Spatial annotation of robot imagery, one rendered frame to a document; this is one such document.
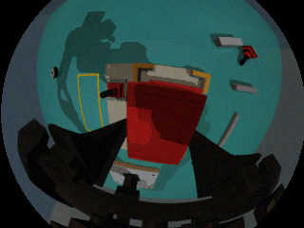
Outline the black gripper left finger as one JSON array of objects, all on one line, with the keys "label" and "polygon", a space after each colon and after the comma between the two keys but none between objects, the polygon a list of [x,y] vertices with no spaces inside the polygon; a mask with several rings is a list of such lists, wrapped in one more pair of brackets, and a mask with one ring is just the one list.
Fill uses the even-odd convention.
[{"label": "black gripper left finger", "polygon": [[56,124],[47,125],[54,143],[76,155],[96,186],[104,185],[125,141],[126,118],[87,133],[73,133]]}]

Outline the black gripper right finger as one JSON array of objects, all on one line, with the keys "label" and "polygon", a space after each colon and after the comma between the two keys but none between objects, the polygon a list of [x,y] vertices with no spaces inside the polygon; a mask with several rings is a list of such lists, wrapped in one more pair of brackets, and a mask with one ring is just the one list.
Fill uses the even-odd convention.
[{"label": "black gripper right finger", "polygon": [[197,184],[198,198],[212,197],[212,191],[232,178],[239,170],[250,164],[256,164],[261,155],[231,155],[205,138],[195,129],[193,140],[189,144],[191,162]]}]

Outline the small black and grey toy wheel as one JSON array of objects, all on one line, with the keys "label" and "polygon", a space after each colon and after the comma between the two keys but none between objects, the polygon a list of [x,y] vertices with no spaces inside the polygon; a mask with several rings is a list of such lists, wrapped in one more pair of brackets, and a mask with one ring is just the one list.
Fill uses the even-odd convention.
[{"label": "small black and grey toy wheel", "polygon": [[56,79],[56,77],[58,77],[58,69],[55,68],[51,68],[50,69],[50,79]]}]

